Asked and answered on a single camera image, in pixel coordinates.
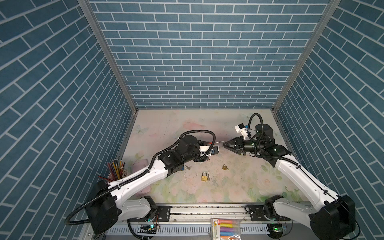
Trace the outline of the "large brass padlock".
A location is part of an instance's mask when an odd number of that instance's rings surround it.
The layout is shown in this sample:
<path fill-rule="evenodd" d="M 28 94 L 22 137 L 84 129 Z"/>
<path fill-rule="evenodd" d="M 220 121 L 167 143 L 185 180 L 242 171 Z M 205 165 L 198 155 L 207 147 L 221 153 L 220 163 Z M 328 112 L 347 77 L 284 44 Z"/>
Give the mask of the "large brass padlock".
<path fill-rule="evenodd" d="M 207 172 L 202 172 L 201 181 L 203 181 L 203 182 L 210 181 L 210 176 Z"/>

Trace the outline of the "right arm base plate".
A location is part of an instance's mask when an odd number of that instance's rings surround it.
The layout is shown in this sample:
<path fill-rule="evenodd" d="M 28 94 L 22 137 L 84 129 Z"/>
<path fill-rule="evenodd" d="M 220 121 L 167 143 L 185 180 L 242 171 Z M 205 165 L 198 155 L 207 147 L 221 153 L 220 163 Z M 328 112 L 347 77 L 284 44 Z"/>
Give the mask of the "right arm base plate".
<path fill-rule="evenodd" d="M 252 222 L 289 222 L 291 219 L 278 216 L 274 213 L 271 213 L 269 210 L 266 210 L 264 205 L 246 205 L 245 211 L 250 215 Z"/>

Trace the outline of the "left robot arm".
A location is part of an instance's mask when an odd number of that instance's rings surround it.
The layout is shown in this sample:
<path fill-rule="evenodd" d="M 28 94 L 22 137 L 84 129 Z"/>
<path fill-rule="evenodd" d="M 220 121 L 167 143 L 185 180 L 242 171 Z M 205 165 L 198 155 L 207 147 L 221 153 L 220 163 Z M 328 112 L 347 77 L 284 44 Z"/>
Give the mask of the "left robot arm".
<path fill-rule="evenodd" d="M 216 135 L 209 130 L 182 133 L 171 146 L 154 154 L 148 166 L 117 181 L 97 182 L 87 200 L 65 219 L 65 225 L 90 224 L 95 235 L 101 235 L 117 222 L 130 219 L 152 220 L 158 210 L 149 196 L 131 197 L 160 180 L 184 169 L 190 161 L 208 160 L 215 147 Z"/>

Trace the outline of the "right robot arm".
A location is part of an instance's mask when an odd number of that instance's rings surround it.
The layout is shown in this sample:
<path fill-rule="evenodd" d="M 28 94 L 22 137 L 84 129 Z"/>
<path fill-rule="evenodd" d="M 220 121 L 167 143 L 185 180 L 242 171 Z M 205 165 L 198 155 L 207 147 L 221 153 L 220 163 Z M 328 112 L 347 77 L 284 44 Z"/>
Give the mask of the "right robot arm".
<path fill-rule="evenodd" d="M 288 201 L 282 195 L 272 196 L 264 202 L 267 219 L 291 219 L 311 229 L 320 240 L 346 240 L 354 231 L 358 235 L 362 233 L 355 202 L 316 179 L 286 147 L 276 144 L 273 129 L 260 114 L 252 114 L 247 125 L 240 124 L 235 129 L 240 137 L 224 142 L 225 149 L 265 160 L 291 180 L 311 203 L 308 207 Z"/>

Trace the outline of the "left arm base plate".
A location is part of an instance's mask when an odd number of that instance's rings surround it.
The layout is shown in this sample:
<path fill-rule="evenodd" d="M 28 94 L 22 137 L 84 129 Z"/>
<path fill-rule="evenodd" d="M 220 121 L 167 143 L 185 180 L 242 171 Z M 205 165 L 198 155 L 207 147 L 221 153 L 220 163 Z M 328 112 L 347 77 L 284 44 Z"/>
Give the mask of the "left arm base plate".
<path fill-rule="evenodd" d="M 151 210 L 143 218 L 130 219 L 134 223 L 162 223 L 169 222 L 171 216 L 171 206 L 158 206 L 156 210 Z"/>

